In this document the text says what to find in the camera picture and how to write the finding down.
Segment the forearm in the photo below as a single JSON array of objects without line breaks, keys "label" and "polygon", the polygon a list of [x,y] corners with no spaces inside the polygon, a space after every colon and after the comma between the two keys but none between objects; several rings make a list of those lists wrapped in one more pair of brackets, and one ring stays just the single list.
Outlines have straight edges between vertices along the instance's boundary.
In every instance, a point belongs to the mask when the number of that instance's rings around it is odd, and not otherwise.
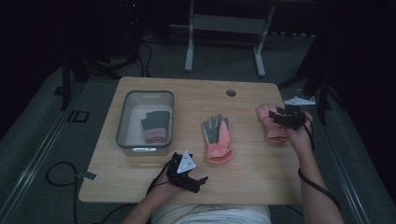
[{"label": "forearm", "polygon": [[[299,155],[300,169],[304,176],[327,190],[312,151]],[[344,223],[338,207],[332,199],[301,180],[301,194],[305,223]]]},{"label": "forearm", "polygon": [[173,194],[163,193],[158,187],[154,188],[134,210],[128,214],[121,224],[145,224],[152,213],[166,203],[172,196]]}]

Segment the hand-mounted device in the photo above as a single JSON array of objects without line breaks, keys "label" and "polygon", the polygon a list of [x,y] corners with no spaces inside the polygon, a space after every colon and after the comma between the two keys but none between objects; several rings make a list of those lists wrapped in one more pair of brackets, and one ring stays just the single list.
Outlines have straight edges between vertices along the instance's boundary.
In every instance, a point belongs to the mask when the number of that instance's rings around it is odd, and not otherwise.
[{"label": "hand-mounted device", "polygon": [[276,112],[269,111],[270,118],[285,128],[297,130],[306,122],[305,113],[297,105],[285,105],[285,108],[277,107]]},{"label": "hand-mounted device", "polygon": [[189,177],[189,172],[196,167],[191,157],[192,154],[189,154],[188,151],[186,151],[183,155],[177,154],[175,152],[172,156],[172,159],[165,164],[160,174],[151,182],[147,193],[149,193],[154,187],[164,184],[156,182],[158,177],[161,176],[166,168],[168,168],[166,175],[168,176],[169,182],[171,184],[181,189],[186,189],[188,191],[197,193],[201,189],[201,185],[203,185],[209,177],[206,176],[199,180]]}]

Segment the person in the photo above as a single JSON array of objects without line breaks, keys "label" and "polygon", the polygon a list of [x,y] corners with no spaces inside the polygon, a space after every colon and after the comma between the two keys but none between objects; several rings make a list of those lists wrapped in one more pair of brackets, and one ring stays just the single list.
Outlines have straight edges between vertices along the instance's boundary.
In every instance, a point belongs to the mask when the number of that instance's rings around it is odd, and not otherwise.
[{"label": "person", "polygon": [[[312,142],[307,131],[312,132],[313,117],[304,112],[307,121],[298,130],[286,129],[295,150],[304,177],[324,189],[326,184],[315,159]],[[168,181],[166,172],[157,183]],[[180,189],[167,182],[153,188],[149,194],[127,215],[122,224],[145,224],[151,218],[153,224],[164,223],[271,223],[266,205],[186,205],[165,204]],[[301,194],[305,223],[344,223],[340,210],[332,199],[301,180]]]}]

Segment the dark background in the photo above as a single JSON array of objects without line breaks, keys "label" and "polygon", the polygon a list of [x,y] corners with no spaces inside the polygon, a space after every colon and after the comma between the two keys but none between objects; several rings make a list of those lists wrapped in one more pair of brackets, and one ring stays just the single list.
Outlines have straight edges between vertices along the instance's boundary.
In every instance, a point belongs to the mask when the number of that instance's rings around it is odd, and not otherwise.
[{"label": "dark background", "polygon": [[[196,2],[196,10],[202,13],[257,17],[265,14],[265,9],[254,1],[237,12],[233,10],[241,8],[237,1],[226,1],[227,6],[222,5],[224,1]],[[395,200],[395,4],[343,1],[342,6],[337,5],[337,1],[277,3],[270,31],[316,36],[302,69],[319,67],[319,71],[324,69],[331,74],[330,85],[336,89]],[[48,75],[61,66],[64,55],[72,58],[76,78],[85,81],[88,75],[81,66],[80,52],[103,62],[108,62],[112,54],[129,57],[136,54],[138,44],[134,38],[140,35],[140,29],[128,25],[131,21],[147,23],[166,39],[169,24],[188,24],[188,12],[189,3],[185,0],[148,0],[145,5],[131,0],[2,1],[1,136]]]}]

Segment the circular hole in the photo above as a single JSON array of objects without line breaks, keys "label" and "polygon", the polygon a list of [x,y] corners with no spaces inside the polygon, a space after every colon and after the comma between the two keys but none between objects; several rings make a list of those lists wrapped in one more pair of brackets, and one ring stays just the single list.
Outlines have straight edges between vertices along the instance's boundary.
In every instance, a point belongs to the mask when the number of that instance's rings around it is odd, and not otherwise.
[{"label": "circular hole", "polygon": [[234,96],[236,95],[236,91],[233,91],[233,90],[227,90],[225,93],[226,93],[228,96],[231,96],[231,97],[234,97]]}]

